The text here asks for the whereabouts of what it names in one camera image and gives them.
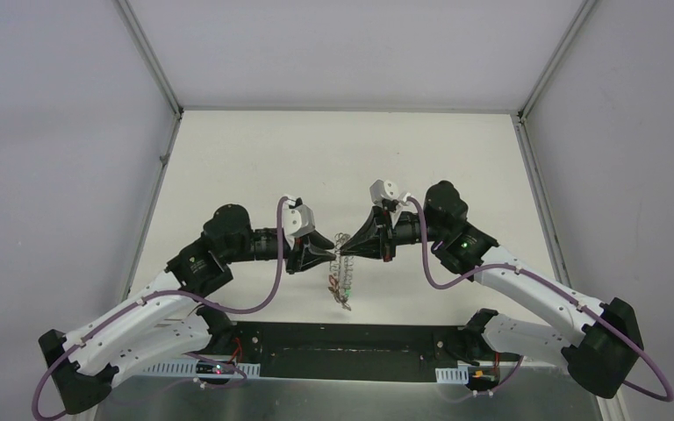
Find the metal disc with keyrings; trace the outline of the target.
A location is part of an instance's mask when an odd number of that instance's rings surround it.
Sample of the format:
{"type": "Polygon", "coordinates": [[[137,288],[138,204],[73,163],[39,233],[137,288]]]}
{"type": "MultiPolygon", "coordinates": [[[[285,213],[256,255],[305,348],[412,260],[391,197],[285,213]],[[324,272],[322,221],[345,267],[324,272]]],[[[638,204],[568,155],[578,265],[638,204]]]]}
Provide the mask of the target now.
{"type": "Polygon", "coordinates": [[[333,276],[340,283],[340,294],[335,295],[330,292],[333,296],[333,299],[338,303],[343,310],[351,311],[349,300],[348,304],[345,305],[341,302],[342,296],[352,296],[352,281],[353,281],[353,270],[354,270],[354,257],[352,256],[342,256],[340,252],[340,246],[342,246],[348,239],[350,235],[344,232],[339,232],[334,236],[335,251],[334,253],[337,256],[335,261],[329,263],[329,276],[333,276]]]}

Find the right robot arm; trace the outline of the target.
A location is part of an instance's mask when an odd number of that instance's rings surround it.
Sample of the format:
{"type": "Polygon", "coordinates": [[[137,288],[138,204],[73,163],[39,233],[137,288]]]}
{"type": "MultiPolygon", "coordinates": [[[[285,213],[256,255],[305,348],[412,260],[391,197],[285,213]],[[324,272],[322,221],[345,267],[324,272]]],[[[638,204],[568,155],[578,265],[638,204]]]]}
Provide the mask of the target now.
{"type": "Polygon", "coordinates": [[[615,297],[605,303],[565,288],[536,273],[491,235],[469,222],[469,206],[449,181],[440,181],[419,203],[393,182],[377,180],[370,189],[367,221],[341,245],[346,256],[391,261],[399,246],[421,244],[423,271],[431,277],[434,256],[457,279],[510,298],[541,319],[523,322],[481,309],[463,327],[464,351],[482,360],[491,353],[530,356],[564,368],[583,389],[601,398],[615,397],[644,349],[634,308],[615,297]]]}

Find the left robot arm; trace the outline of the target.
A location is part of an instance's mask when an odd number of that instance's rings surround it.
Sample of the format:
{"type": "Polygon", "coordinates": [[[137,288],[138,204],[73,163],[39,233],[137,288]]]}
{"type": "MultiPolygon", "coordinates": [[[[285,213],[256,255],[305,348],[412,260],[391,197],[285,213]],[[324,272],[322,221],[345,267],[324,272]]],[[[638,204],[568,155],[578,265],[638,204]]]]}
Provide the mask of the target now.
{"type": "Polygon", "coordinates": [[[39,337],[47,371],[32,398],[39,412],[48,381],[56,387],[63,415],[89,410],[142,369],[179,354],[206,349],[225,353],[233,342],[229,315],[264,309],[274,299],[282,275],[304,272],[335,260],[335,244],[315,227],[312,210],[299,198],[283,196],[276,205],[276,227],[255,229],[247,210],[225,204],[143,289],[101,317],[70,332],[52,329],[39,337]],[[231,264],[276,262],[266,298],[248,309],[214,303],[209,296],[233,279],[231,264]]]}

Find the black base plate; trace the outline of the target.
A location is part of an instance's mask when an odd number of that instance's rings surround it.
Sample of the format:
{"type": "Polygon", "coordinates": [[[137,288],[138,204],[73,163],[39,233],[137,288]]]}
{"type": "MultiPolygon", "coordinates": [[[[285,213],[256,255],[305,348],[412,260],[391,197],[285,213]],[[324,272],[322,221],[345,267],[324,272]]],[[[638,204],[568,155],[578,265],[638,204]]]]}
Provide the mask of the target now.
{"type": "Polygon", "coordinates": [[[433,382],[438,368],[513,362],[457,326],[238,322],[203,354],[257,364],[264,378],[433,382]]]}

